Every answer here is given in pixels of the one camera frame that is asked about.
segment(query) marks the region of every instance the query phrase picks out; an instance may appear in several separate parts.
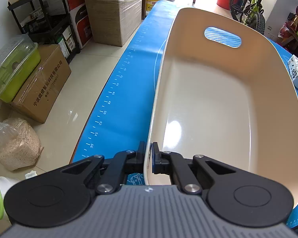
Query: white appliance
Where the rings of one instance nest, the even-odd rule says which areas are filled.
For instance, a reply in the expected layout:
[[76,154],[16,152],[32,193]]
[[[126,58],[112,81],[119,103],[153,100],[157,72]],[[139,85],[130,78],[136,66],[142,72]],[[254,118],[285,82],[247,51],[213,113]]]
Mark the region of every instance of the white appliance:
[[287,21],[289,13],[296,12],[298,0],[262,0],[266,20],[264,36],[277,41],[278,33]]

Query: blue mat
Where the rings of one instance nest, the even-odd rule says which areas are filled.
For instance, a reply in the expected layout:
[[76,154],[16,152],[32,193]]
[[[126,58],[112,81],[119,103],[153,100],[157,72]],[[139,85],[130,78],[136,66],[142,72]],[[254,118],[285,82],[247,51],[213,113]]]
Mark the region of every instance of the blue mat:
[[[73,162],[95,154],[112,158],[118,151],[137,150],[139,141],[147,141],[161,56],[180,8],[172,2],[159,1],[143,21],[91,112]],[[209,31],[208,38],[239,46],[235,35],[227,36],[218,29]],[[278,44],[272,44],[288,69],[291,54]],[[143,175],[129,175],[127,183],[144,184]],[[289,227],[297,225],[298,206],[287,222]]]

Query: tile floor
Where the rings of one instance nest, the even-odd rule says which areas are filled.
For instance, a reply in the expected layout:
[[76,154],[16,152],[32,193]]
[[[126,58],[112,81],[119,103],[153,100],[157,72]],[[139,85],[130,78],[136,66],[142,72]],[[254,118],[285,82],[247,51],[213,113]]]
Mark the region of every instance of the tile floor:
[[[192,6],[193,0],[176,0],[182,6]],[[195,7],[230,17],[230,12],[216,5],[216,0],[196,0]],[[192,22],[194,28],[198,22]],[[42,174],[69,163],[85,122],[116,63],[134,34],[123,47],[89,44],[70,63],[72,73],[61,90],[45,124],[27,119],[37,132],[44,150],[35,166],[10,172],[0,164],[0,176],[24,179],[31,170]],[[22,117],[7,108],[0,110],[0,118]],[[0,234],[10,226],[0,221]]]

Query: green plastic container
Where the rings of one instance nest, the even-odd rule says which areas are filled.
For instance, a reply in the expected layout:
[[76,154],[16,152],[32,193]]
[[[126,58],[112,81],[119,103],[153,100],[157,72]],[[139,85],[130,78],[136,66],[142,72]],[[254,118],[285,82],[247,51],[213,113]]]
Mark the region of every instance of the green plastic container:
[[41,60],[38,44],[28,35],[12,38],[0,50],[0,99],[13,100],[27,77]]

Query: bottle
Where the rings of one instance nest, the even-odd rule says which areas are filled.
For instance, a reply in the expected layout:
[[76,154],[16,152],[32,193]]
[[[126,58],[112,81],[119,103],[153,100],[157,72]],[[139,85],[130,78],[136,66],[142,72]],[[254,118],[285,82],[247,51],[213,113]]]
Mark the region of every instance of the bottle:
[[298,15],[294,18],[293,22],[290,24],[290,27],[297,32],[298,31]]

